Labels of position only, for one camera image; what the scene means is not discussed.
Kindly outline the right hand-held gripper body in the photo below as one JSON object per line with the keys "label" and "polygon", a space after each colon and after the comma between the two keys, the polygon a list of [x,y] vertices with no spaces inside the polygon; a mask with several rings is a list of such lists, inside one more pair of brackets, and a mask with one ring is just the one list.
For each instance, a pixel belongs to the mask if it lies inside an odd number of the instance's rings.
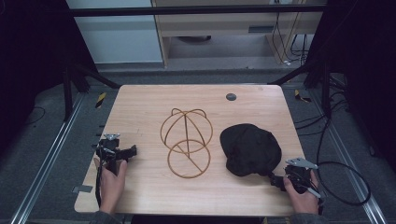
{"label": "right hand-held gripper body", "polygon": [[286,177],[293,187],[293,192],[302,195],[308,191],[320,199],[318,187],[311,178],[311,171],[317,170],[318,166],[304,158],[288,159],[286,164]]}

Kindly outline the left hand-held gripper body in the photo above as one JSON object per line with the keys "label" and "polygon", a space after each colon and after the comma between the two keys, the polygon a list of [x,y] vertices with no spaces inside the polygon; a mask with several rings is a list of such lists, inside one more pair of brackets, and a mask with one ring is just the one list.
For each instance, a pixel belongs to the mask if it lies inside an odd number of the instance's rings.
{"label": "left hand-held gripper body", "polygon": [[105,133],[96,148],[96,155],[99,157],[101,164],[106,164],[107,169],[114,175],[118,174],[117,161],[123,159],[120,144],[119,133]]}

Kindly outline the black knit hat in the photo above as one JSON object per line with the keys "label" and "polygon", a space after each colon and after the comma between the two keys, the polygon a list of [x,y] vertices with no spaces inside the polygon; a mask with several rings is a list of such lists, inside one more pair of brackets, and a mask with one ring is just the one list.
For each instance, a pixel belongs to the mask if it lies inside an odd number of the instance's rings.
{"label": "black knit hat", "polygon": [[237,176],[269,176],[282,157],[274,135],[253,124],[228,127],[221,132],[219,140],[227,158],[226,168]]}

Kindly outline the gold wire hat stand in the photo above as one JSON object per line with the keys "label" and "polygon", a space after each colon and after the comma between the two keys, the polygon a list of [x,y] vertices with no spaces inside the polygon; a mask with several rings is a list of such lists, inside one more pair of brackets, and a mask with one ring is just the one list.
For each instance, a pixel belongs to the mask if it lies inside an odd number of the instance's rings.
{"label": "gold wire hat stand", "polygon": [[204,174],[211,162],[213,134],[212,122],[203,109],[173,108],[160,129],[170,171],[186,179]]}

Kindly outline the person's right hand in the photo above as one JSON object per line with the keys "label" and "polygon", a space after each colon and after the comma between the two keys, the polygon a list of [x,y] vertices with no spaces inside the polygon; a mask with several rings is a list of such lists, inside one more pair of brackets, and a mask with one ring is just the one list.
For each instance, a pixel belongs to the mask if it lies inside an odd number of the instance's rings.
{"label": "person's right hand", "polygon": [[309,191],[298,193],[287,177],[283,182],[295,214],[318,214],[318,198],[314,194]]}

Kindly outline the person's left hand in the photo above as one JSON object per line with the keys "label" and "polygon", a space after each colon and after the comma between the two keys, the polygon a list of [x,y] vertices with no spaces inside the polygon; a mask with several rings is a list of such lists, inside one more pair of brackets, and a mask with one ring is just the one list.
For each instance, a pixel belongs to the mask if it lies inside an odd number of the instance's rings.
{"label": "person's left hand", "polygon": [[99,210],[113,215],[124,191],[128,163],[127,161],[120,162],[117,175],[102,166],[98,159],[94,158],[94,163],[97,168],[102,169],[100,182],[101,205]]}

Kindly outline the black metal stand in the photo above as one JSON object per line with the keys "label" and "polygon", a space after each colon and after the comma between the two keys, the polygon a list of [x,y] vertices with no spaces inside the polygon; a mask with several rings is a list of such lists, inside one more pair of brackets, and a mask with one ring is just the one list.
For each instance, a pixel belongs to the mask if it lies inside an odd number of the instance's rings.
{"label": "black metal stand", "polygon": [[69,64],[63,71],[63,84],[64,84],[64,121],[68,121],[73,114],[73,99],[71,86],[75,85],[78,92],[88,92],[90,84],[85,76],[92,77],[95,80],[105,84],[112,89],[119,89],[120,84],[113,82],[106,77],[103,77],[98,72],[81,64]]}
{"label": "black metal stand", "polygon": [[314,88],[321,83],[321,109],[324,115],[330,119],[332,117],[330,103],[330,64],[326,61],[313,60],[294,69],[285,76],[269,82],[269,85],[283,85],[288,80],[297,77],[302,73],[307,73],[304,85],[308,88]]}

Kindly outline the white cabinet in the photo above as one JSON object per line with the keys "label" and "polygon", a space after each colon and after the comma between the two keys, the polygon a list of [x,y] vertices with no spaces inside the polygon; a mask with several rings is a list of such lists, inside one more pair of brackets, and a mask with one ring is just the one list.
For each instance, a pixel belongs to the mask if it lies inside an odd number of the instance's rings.
{"label": "white cabinet", "polygon": [[[152,7],[150,0],[66,0],[71,9]],[[161,63],[153,16],[75,17],[96,64]]]}

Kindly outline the black curtain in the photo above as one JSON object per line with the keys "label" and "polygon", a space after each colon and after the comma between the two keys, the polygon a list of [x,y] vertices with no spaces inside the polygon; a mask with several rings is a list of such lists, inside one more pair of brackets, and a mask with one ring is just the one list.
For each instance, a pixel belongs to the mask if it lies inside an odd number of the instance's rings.
{"label": "black curtain", "polygon": [[396,0],[327,0],[308,59],[347,79],[347,96],[396,172]]}
{"label": "black curtain", "polygon": [[0,0],[0,158],[67,65],[96,69],[75,19],[51,13],[68,8],[66,0]]}

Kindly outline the light wooden desk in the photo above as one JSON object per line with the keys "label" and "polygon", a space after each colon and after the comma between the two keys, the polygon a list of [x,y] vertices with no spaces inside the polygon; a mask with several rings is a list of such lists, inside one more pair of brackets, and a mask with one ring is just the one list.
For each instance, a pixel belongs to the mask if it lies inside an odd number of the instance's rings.
{"label": "light wooden desk", "polygon": [[[290,6],[325,4],[327,0],[150,0],[154,7],[198,6]],[[271,12],[232,14],[157,15],[155,22],[163,56],[170,62],[170,48],[176,37],[215,35],[263,35],[277,63],[291,60],[292,39],[312,35],[322,17],[320,12]]]}

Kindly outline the aluminium floor rail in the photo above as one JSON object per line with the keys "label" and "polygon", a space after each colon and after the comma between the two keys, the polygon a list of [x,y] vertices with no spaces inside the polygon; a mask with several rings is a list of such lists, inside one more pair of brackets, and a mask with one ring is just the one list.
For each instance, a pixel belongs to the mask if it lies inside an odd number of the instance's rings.
{"label": "aluminium floor rail", "polygon": [[[318,166],[337,165],[342,167],[346,172],[347,179],[349,180],[354,194],[358,200],[356,202],[348,202],[347,200],[341,199],[340,196],[337,196],[334,192],[328,189],[325,184],[323,184],[323,188],[325,188],[326,192],[340,203],[355,207],[362,207],[371,224],[389,224],[380,206],[378,205],[374,194],[372,193],[372,188],[370,187],[367,179],[362,175],[362,172],[359,170],[358,166],[347,152],[347,147],[345,146],[340,133],[332,124],[332,120],[328,119],[324,115],[324,112],[321,109],[318,92],[309,91],[309,94],[312,97],[312,102],[316,106],[319,115],[324,117],[324,127],[320,132],[316,153],[316,164]],[[329,135],[329,138],[334,146],[334,150],[337,155],[337,161],[322,161],[320,159],[320,151],[325,134]]]}
{"label": "aluminium floor rail", "polygon": [[62,126],[57,133],[54,141],[52,142],[49,152],[43,160],[38,172],[36,173],[35,179],[32,182],[30,188],[23,197],[22,202],[15,211],[13,217],[9,221],[9,224],[25,224],[28,217],[30,216],[38,196],[40,195],[48,176],[52,170],[54,163],[56,162],[59,153],[61,152],[64,142],[69,135],[73,124],[78,116],[81,109],[81,104],[85,98],[85,93],[78,93],[76,101],[72,104],[72,112],[69,118],[62,123]]}

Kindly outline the black horizontal frame bar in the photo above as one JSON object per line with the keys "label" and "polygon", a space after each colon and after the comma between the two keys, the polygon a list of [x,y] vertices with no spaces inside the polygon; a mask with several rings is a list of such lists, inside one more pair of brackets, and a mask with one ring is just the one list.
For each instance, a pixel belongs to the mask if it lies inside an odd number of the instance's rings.
{"label": "black horizontal frame bar", "polygon": [[280,13],[320,12],[327,5],[242,5],[242,6],[192,6],[192,7],[124,7],[124,8],[79,8],[66,10],[74,17],[102,16],[147,16],[147,15],[192,15],[232,13]]}

